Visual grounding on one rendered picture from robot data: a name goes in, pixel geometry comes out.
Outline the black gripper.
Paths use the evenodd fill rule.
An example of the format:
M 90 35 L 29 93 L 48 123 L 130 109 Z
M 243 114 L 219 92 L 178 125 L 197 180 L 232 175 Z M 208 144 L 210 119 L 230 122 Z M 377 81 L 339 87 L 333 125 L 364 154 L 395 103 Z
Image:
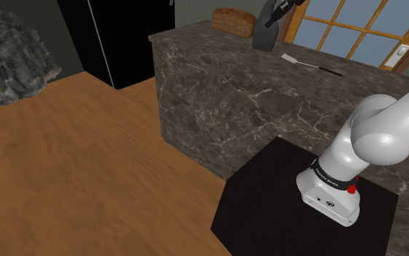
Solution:
M 281 17 L 284 16 L 285 12 L 294 7 L 295 5 L 300 6 L 306 0 L 285 0 L 281 5 L 277 6 L 275 11 L 270 15 L 269 20 L 264 24 L 266 28 L 270 28 L 273 23 L 276 23 Z

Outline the brown bread loaf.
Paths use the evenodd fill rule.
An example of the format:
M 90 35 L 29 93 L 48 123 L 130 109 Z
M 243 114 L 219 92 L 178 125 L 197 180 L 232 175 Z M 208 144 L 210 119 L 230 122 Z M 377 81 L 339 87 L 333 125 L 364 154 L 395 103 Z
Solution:
M 235 8 L 218 8 L 212 12 L 211 27 L 244 39 L 254 34 L 256 17 L 246 11 Z

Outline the wooden door with glass panes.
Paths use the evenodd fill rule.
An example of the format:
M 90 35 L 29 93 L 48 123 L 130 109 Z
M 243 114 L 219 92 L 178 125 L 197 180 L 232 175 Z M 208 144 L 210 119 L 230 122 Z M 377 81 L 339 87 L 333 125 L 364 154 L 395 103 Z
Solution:
M 409 66 L 409 0 L 305 0 L 283 40 L 387 71 Z

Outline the black refrigerator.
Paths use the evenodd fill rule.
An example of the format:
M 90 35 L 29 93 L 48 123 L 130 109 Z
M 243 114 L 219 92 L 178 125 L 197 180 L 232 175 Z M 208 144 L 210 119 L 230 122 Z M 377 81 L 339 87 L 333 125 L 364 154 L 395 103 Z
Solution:
M 154 77 L 148 36 L 175 28 L 174 0 L 57 0 L 84 70 L 114 89 Z

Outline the black robot stand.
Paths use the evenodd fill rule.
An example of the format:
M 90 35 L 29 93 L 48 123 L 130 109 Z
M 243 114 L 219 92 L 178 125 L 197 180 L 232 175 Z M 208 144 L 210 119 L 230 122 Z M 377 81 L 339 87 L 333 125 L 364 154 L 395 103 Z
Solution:
M 296 176 L 315 157 L 276 137 L 227 180 L 211 231 L 232 256 L 386 256 L 398 195 L 360 177 L 344 227 L 301 199 Z

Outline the grey rough rock-like lump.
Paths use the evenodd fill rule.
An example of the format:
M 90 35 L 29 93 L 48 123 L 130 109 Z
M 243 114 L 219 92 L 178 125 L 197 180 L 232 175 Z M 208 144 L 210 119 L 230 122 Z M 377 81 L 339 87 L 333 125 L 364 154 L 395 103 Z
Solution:
M 0 106 L 37 95 L 60 71 L 37 32 L 0 7 Z

